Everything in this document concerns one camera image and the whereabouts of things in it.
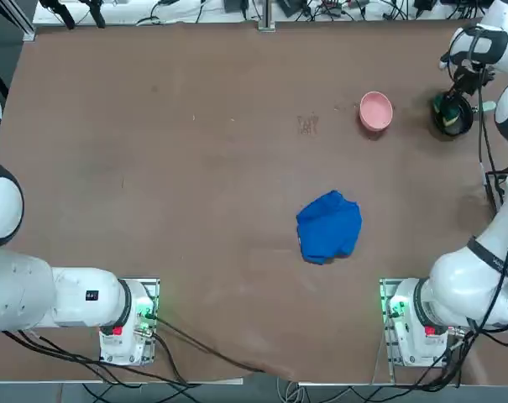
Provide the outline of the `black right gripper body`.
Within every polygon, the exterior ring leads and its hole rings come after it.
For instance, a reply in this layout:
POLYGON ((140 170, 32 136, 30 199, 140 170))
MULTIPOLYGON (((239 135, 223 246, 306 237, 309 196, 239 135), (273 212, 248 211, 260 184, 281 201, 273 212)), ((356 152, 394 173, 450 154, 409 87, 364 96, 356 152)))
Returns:
POLYGON ((495 72, 484 65, 478 65, 477 71, 459 66, 453 73, 453 92, 473 96, 482 86, 486 86, 495 78, 495 72))

